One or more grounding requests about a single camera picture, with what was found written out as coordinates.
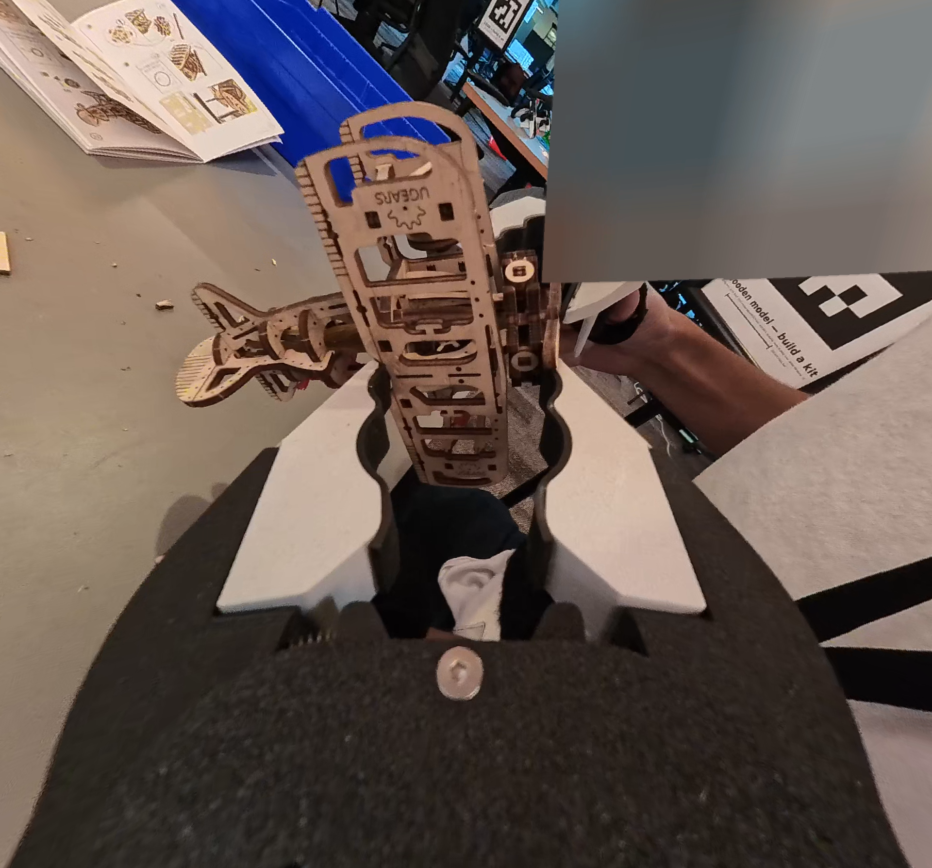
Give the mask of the white marker sign on stand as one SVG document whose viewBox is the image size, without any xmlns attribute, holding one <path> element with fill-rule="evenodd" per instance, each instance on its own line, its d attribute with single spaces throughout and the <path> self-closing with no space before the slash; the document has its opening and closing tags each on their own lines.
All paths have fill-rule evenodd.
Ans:
<svg viewBox="0 0 932 868">
<path fill-rule="evenodd" d="M 802 389 L 926 321 L 931 273 L 717 279 L 702 293 L 756 366 Z"/>
</svg>

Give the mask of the person's right hand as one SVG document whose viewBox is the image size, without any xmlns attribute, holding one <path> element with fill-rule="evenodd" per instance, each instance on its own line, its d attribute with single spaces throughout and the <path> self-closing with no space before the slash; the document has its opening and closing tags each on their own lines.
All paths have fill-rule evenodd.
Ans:
<svg viewBox="0 0 932 868">
<path fill-rule="evenodd" d="M 645 295 L 644 316 L 633 335 L 612 345 L 587 341 L 577 358 L 579 365 L 634 380 L 649 364 L 670 363 L 683 340 L 703 336 L 692 319 L 671 309 L 651 286 Z"/>
</svg>

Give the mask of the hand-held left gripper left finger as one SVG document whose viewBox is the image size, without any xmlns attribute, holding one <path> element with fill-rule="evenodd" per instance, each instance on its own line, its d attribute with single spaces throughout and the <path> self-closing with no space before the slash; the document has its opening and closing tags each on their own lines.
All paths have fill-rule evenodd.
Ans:
<svg viewBox="0 0 932 868">
<path fill-rule="evenodd" d="M 367 364 L 280 443 L 216 603 L 225 616 L 297 607 L 319 627 L 370 601 L 368 546 L 381 520 L 379 482 L 357 452 L 377 413 Z"/>
</svg>

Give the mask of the open instruction booklet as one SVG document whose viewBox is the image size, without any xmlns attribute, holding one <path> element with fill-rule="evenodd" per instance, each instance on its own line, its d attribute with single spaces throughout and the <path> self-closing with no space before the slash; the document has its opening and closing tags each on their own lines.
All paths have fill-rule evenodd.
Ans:
<svg viewBox="0 0 932 868">
<path fill-rule="evenodd" d="M 48 0 L 1 0 L 1 61 L 88 155 L 205 164 L 283 137 L 172 0 L 120 0 L 74 23 Z"/>
</svg>

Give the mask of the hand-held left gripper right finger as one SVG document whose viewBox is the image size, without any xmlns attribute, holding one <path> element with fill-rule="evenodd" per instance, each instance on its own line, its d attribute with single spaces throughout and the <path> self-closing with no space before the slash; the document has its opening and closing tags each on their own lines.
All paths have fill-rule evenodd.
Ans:
<svg viewBox="0 0 932 868">
<path fill-rule="evenodd" d="M 563 362 L 541 388 L 553 461 L 534 500 L 543 586 L 601 641 L 623 609 L 701 616 L 706 600 L 646 440 Z"/>
</svg>

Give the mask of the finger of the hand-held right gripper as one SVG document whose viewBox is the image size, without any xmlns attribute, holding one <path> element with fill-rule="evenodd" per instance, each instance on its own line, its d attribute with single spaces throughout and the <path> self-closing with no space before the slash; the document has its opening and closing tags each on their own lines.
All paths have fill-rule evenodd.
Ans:
<svg viewBox="0 0 932 868">
<path fill-rule="evenodd" d="M 566 301 L 564 322 L 576 323 L 596 317 L 617 302 L 640 290 L 644 282 L 597 282 L 575 284 Z"/>
<path fill-rule="evenodd" d="M 490 207 L 490 221 L 499 259 L 531 252 L 542 260 L 545 198 L 541 190 L 505 193 Z"/>
</svg>

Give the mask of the blue storage bin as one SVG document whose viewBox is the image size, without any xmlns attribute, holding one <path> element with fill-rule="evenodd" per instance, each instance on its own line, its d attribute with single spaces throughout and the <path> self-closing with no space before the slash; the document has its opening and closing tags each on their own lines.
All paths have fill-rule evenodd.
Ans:
<svg viewBox="0 0 932 868">
<path fill-rule="evenodd" d="M 326 10 L 309 0 L 172 0 L 258 93 L 292 165 L 340 143 L 348 117 L 410 101 Z"/>
</svg>

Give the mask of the person's right forearm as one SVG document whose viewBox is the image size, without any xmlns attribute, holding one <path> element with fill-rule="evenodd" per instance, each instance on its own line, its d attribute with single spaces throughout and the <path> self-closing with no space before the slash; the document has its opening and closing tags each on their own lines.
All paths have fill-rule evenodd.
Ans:
<svg viewBox="0 0 932 868">
<path fill-rule="evenodd" d="M 655 352 L 643 383 L 716 457 L 809 397 L 690 324 Z"/>
</svg>

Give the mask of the wooden background table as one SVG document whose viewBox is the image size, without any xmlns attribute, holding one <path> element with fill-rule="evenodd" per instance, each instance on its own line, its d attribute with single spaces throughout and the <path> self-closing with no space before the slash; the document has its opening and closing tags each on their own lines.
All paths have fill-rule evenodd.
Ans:
<svg viewBox="0 0 932 868">
<path fill-rule="evenodd" d="M 492 127 L 520 154 L 520 161 L 546 180 L 550 151 L 542 138 L 530 135 L 516 117 L 511 117 L 509 106 L 501 104 L 493 95 L 479 89 L 472 82 L 467 82 L 462 91 L 471 105 L 476 107 L 486 120 L 491 121 Z"/>
</svg>

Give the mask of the small marker sign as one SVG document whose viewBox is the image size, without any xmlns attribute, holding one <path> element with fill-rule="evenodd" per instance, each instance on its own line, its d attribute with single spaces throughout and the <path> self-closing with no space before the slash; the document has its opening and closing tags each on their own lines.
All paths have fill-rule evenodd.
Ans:
<svg viewBox="0 0 932 868">
<path fill-rule="evenodd" d="M 499 53 L 507 50 L 533 0 L 489 0 L 476 23 L 486 46 Z"/>
</svg>

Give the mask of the wooden biplane model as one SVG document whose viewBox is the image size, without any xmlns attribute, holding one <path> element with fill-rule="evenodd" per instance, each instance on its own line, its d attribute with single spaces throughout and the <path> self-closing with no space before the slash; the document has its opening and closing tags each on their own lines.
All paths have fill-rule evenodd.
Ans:
<svg viewBox="0 0 932 868">
<path fill-rule="evenodd" d="M 339 291 L 266 311 L 197 284 L 214 327 L 174 379 L 188 407 L 257 381 L 274 399 L 344 385 L 367 353 L 419 479 L 486 488 L 508 473 L 511 386 L 558 357 L 562 286 L 531 252 L 499 259 L 479 157 L 461 117 L 417 102 L 348 117 L 296 167 Z"/>
</svg>

